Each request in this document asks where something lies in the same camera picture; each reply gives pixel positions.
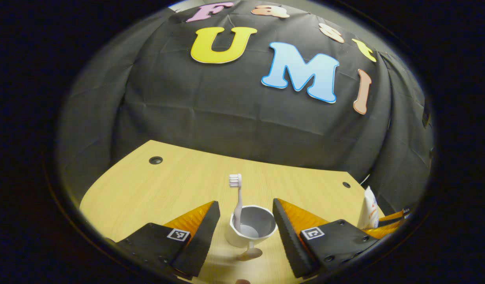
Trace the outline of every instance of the desk grommet hole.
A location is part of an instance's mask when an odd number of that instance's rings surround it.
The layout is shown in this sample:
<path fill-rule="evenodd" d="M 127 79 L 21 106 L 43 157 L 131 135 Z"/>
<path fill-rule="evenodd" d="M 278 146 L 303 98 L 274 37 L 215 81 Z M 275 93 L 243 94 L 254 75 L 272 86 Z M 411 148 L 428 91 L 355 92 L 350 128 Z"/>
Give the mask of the desk grommet hole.
<path fill-rule="evenodd" d="M 149 163 L 152 164 L 152 165 L 158 165 L 160 163 L 162 163 L 164 160 L 162 159 L 162 157 L 158 157 L 158 156 L 155 156 L 155 157 L 151 157 L 149 159 Z"/>

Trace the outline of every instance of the blue letter m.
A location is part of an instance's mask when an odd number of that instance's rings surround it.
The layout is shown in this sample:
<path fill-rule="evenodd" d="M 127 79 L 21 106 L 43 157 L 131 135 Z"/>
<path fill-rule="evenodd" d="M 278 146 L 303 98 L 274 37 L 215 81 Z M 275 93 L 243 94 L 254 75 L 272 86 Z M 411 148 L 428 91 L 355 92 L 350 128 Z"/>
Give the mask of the blue letter m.
<path fill-rule="evenodd" d="M 302 90 L 314 76 L 313 85 L 307 88 L 307 93 L 327 103 L 336 102 L 334 75 L 339 62 L 335 58 L 319 53 L 306 64 L 294 45 L 270 43 L 270 47 L 274 49 L 274 59 L 269 75 L 262 77 L 262 84 L 274 88 L 286 88 L 288 82 L 284 79 L 284 72 L 288 69 L 294 90 Z"/>

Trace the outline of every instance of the yellow letter u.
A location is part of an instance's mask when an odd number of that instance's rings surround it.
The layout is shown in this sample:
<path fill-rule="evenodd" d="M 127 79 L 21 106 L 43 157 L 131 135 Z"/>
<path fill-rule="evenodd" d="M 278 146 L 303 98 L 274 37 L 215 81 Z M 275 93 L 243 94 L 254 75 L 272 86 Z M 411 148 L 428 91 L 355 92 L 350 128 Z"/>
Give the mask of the yellow letter u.
<path fill-rule="evenodd" d="M 197 38 L 192 46 L 192 58 L 202 63 L 227 63 L 234 61 L 243 55 L 248 39 L 251 34 L 256 34 L 257 30 L 248 27 L 235 27 L 234 40 L 228 50 L 216 52 L 211 50 L 213 41 L 217 34 L 224 30 L 222 27 L 203 28 L 196 32 Z"/>

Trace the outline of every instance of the table surface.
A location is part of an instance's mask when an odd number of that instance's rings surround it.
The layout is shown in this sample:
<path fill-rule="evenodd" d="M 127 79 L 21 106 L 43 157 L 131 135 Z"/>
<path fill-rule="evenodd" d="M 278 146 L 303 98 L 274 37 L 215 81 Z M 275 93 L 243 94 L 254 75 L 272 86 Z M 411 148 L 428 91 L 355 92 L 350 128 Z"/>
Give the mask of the table surface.
<path fill-rule="evenodd" d="M 149 163 L 163 158 L 158 165 Z M 364 189 L 347 172 L 289 167 L 182 148 L 150 140 L 104 173 L 86 192 L 80 210 L 104 237 L 121 241 L 152 222 L 165 224 L 212 200 L 220 219 L 199 277 L 192 283 L 230 283 L 246 279 L 258 283 L 300 283 L 293 276 L 284 247 L 275 232 L 256 245 L 257 259 L 235 260 L 245 248 L 228 244 L 224 232 L 237 204 L 237 189 L 228 175 L 242 175 L 242 204 L 272 211 L 274 198 L 304 208 L 328 221 L 358 223 Z M 342 183 L 351 185 L 346 188 Z"/>

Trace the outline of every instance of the white toothpaste tube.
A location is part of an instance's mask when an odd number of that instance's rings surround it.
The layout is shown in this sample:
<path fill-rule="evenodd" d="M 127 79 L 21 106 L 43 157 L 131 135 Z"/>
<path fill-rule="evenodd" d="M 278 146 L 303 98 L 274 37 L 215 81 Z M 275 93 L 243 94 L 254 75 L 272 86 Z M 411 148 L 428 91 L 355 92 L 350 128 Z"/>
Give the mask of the white toothpaste tube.
<path fill-rule="evenodd" d="M 374 196 L 370 187 L 367 187 L 367 189 L 365 189 L 365 198 L 362 204 L 362 211 L 360 212 L 357 228 L 360 230 L 377 228 L 378 224 L 379 211 L 376 196 Z"/>

